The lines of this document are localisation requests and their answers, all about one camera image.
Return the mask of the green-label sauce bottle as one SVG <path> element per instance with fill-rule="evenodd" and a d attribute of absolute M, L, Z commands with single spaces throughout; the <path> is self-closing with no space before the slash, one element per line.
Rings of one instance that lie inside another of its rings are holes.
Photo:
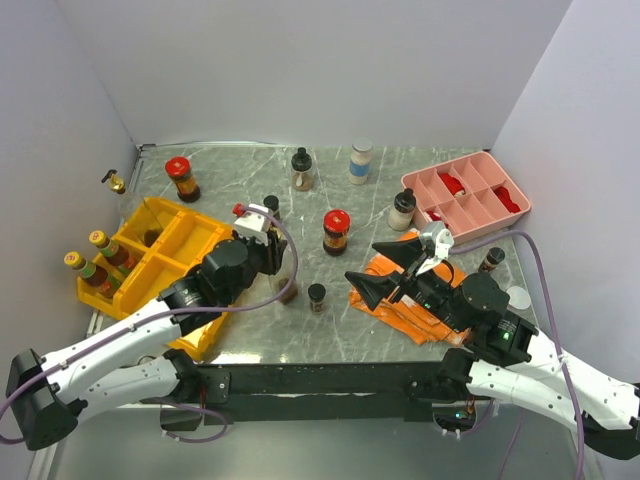
<path fill-rule="evenodd" d="M 107 299 L 112 299 L 121 286 L 121 282 L 104 267 L 87 260 L 77 251 L 68 252 L 64 256 L 64 263 L 74 270 L 85 284 Z"/>
<path fill-rule="evenodd" d="M 123 277 L 128 277 L 138 264 L 138 259 L 127 248 L 102 230 L 92 231 L 89 234 L 89 241 L 100 251 L 107 263 Z"/>

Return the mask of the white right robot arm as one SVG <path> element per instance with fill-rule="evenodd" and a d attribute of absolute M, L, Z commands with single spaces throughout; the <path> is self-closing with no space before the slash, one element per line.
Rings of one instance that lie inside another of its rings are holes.
<path fill-rule="evenodd" d="M 491 397 L 555 420 L 579 434 L 591 449 L 618 460 L 639 454 L 639 387 L 617 380 L 557 347 L 509 307 L 509 296 L 486 272 L 459 284 L 436 267 L 454 245 L 443 224 L 410 240 L 378 242 L 375 250 L 393 262 L 390 273 L 348 271 L 346 279 L 369 309 L 382 301 L 409 299 L 463 336 L 460 349 L 445 354 L 440 391 Z"/>

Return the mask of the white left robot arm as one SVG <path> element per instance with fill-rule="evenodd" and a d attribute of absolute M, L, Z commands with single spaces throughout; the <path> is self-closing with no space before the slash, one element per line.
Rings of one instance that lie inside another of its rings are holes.
<path fill-rule="evenodd" d="M 281 224 L 245 229 L 218 243 L 188 274 L 141 309 L 100 333 L 39 355 L 26 349 L 10 365 L 2 413 L 11 413 L 20 435 L 4 445 L 31 451 L 49 447 L 80 423 L 139 400 L 178 406 L 193 399 L 200 378 L 189 356 L 171 349 L 147 365 L 133 365 L 146 349 L 176 340 L 224 313 L 259 274 L 275 275 L 286 252 L 297 248 Z"/>

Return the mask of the tall oil bottle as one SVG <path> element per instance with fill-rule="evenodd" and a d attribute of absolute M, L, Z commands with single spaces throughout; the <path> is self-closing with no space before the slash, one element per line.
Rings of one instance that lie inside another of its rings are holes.
<path fill-rule="evenodd" d="M 119 212 L 145 247 L 151 247 L 164 231 L 164 227 L 147 201 L 131 190 L 115 169 L 109 169 L 101 179 L 118 196 Z"/>
<path fill-rule="evenodd" d="M 278 301 L 287 305 L 298 295 L 297 283 L 293 282 L 291 286 L 286 289 L 287 284 L 293 273 L 293 254 L 290 246 L 286 246 L 282 255 L 281 266 L 278 272 L 269 277 L 269 285 L 271 292 L 277 294 L 283 291 L 283 294 L 279 297 Z"/>

